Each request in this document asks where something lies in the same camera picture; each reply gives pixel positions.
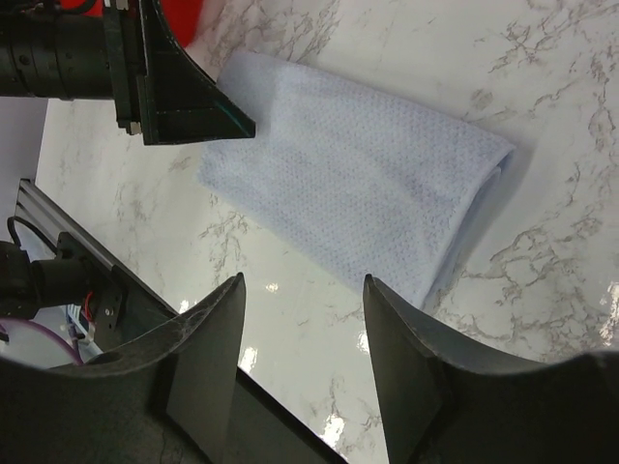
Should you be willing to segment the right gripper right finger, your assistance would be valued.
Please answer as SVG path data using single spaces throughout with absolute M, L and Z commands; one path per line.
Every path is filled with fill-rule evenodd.
M 363 305 L 393 463 L 614 463 L 618 355 L 533 362 L 476 341 L 367 276 Z

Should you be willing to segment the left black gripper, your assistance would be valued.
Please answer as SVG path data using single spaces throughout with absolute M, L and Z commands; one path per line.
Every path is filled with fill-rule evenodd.
M 111 100 L 118 126 L 146 145 L 256 134 L 180 46 L 159 1 L 3 1 L 1 95 Z

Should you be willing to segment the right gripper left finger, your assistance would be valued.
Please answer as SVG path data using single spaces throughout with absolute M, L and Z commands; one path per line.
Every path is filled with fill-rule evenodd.
M 246 285 L 83 365 L 1 362 L 5 463 L 219 463 L 224 456 Z

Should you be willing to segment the light blue towel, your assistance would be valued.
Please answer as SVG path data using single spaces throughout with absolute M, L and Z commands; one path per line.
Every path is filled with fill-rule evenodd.
M 264 54 L 218 87 L 256 123 L 209 144 L 203 185 L 349 286 L 381 278 L 422 307 L 515 152 L 412 101 Z

